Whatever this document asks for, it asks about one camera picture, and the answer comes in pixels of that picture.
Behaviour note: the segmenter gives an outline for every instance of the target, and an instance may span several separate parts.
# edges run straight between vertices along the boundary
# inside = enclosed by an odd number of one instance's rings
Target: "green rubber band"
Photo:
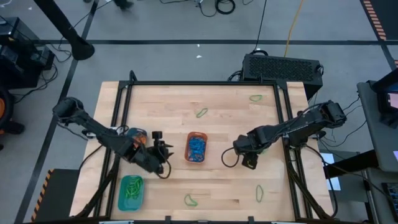
[[[261,201],[262,201],[262,196],[264,195],[264,191],[263,191],[263,189],[262,189],[262,187],[260,186],[260,185],[257,185],[257,187],[256,187],[256,201],[258,202],[258,203],[260,203]]]
[[[130,183],[126,187],[126,197],[137,199],[141,193],[141,187],[142,187],[141,178],[131,179]]]
[[[252,95],[249,97],[249,99],[253,102],[260,101],[262,99],[262,95]]]
[[[199,113],[197,113],[197,118],[200,118],[203,115],[205,115],[205,113],[207,113],[207,111],[208,111],[207,108],[203,108]]]
[[[196,207],[198,206],[198,202],[195,201],[194,199],[191,198],[190,194],[187,194],[184,198],[184,202],[186,205],[191,206],[191,207]]]

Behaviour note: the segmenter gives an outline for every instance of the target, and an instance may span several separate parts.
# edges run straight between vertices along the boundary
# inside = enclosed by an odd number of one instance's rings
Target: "orange container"
[[[203,151],[203,160],[200,162],[197,161],[193,161],[192,159],[190,160],[190,154],[192,153],[192,150],[189,147],[189,142],[191,140],[191,138],[202,138],[205,142],[205,148]],[[205,133],[199,133],[199,132],[191,132],[188,134],[188,138],[187,138],[187,145],[185,147],[185,160],[187,160],[188,162],[192,162],[192,163],[202,163],[205,160],[205,154],[206,154],[206,147],[207,147],[207,135]]]

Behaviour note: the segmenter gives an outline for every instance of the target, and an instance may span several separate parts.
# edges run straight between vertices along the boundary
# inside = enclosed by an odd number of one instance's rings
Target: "green container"
[[[132,197],[129,195],[129,191],[131,188],[129,185],[132,185],[137,180],[141,180],[141,187],[139,188],[138,196]],[[120,191],[119,191],[119,201],[118,207],[120,211],[136,211],[138,210],[142,202],[144,201],[144,179],[138,175],[127,175],[122,178],[120,183]]]

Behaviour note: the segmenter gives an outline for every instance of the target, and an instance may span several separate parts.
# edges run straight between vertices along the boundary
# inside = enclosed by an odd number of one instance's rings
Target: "blue objects in container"
[[[205,160],[205,140],[200,137],[192,137],[189,140],[189,161],[191,162],[203,162]]]

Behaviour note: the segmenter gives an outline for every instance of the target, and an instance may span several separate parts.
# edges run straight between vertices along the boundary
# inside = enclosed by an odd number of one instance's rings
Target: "person's foot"
[[[118,1],[115,1],[115,4],[117,6],[119,6],[121,10],[126,10],[126,9],[131,8],[131,6],[133,5],[133,2],[129,2],[127,0],[118,0]]]

